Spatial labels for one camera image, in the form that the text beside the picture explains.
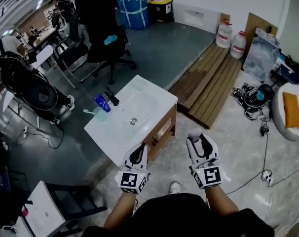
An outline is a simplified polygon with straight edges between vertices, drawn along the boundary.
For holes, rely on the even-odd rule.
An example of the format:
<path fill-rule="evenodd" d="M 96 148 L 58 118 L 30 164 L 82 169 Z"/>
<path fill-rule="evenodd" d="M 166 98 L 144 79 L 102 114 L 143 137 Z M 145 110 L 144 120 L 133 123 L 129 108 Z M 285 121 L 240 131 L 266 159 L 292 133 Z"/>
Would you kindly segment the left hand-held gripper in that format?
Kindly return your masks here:
<path fill-rule="evenodd" d="M 140 195 L 149 181 L 147 170 L 148 146 L 140 143 L 124 156 L 123 165 L 117 174 L 117 185 L 124 193 Z"/>

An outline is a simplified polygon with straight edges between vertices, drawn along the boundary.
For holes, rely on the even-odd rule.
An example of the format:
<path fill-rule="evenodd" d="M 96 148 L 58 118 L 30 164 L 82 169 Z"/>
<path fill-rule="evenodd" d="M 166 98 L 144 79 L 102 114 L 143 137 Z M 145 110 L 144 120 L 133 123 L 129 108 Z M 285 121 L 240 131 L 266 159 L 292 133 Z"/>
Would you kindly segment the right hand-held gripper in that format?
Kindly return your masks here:
<path fill-rule="evenodd" d="M 189 169 L 199 189 L 215 187 L 223 182 L 218 146 L 208 134 L 202 132 L 201 138 L 200 135 L 188 137 L 187 149 L 193 163 Z"/>

